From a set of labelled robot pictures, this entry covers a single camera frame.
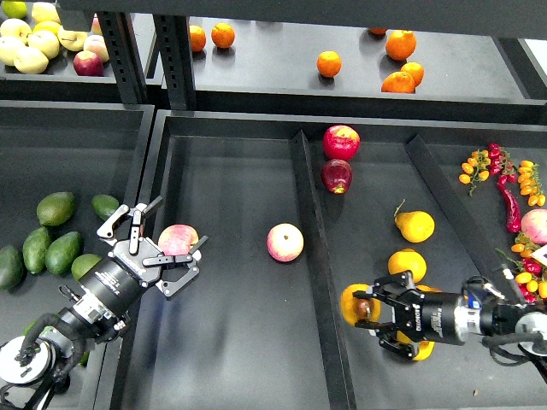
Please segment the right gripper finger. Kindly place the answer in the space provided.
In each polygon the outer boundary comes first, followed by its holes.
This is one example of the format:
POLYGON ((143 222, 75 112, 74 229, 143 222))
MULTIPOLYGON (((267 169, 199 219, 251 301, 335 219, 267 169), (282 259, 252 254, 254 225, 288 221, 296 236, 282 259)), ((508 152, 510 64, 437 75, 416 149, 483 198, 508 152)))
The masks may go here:
POLYGON ((411 271, 377 278, 368 290, 356 291, 354 296, 376 299, 395 309, 410 307, 413 302, 417 302, 417 290, 411 271))
POLYGON ((380 347, 402 358, 417 358, 420 354, 421 324, 413 319, 391 322, 358 319, 353 326, 370 331, 379 339, 380 347))

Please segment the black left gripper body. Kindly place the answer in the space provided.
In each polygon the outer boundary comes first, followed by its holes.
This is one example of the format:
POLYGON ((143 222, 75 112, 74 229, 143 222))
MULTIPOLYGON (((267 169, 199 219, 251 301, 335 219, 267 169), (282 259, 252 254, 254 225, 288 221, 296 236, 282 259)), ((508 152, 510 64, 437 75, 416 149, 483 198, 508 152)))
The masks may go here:
POLYGON ((120 318, 143 293, 159 279, 159 268, 145 267, 144 259, 156 257, 161 250, 149 238, 138 240, 138 252, 129 251, 129 240, 117 242, 79 280, 83 299, 120 318))

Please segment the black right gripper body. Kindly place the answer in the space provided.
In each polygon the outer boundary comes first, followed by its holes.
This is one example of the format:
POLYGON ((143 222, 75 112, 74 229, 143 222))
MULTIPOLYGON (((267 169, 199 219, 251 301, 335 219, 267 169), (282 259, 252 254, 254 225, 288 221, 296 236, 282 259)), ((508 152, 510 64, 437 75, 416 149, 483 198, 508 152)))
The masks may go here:
POLYGON ((463 345, 466 332, 456 323, 463 297, 456 293, 405 290, 393 305, 394 323, 412 341, 463 345))

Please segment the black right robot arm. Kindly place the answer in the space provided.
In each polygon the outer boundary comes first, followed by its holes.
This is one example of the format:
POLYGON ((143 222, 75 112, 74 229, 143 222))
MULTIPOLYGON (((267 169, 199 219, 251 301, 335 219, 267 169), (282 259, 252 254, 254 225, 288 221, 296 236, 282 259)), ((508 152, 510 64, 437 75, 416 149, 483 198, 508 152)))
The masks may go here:
POLYGON ((450 293, 416 284, 407 270, 349 286, 340 307, 349 325, 369 330, 404 359, 425 360, 439 343, 462 346, 479 335, 497 364, 532 363, 546 374, 546 307, 512 302, 481 276, 450 293))

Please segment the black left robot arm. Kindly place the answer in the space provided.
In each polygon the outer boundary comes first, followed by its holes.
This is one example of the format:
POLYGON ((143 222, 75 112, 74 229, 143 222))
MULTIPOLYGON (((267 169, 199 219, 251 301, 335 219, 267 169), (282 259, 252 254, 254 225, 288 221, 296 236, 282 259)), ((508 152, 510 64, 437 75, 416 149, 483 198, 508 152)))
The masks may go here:
POLYGON ((26 335, 2 345, 3 409, 14 408, 7 399, 14 387, 33 391, 25 409, 47 408, 55 394, 67 389, 69 373, 85 353, 125 335, 129 309, 148 289, 156 287, 171 299, 197 278, 199 249, 207 237, 200 237, 185 254, 166 255, 144 236, 144 222, 161 204, 157 197, 133 208, 120 205, 97 230, 110 250, 80 279, 83 293, 60 288, 73 306, 43 314, 26 335))

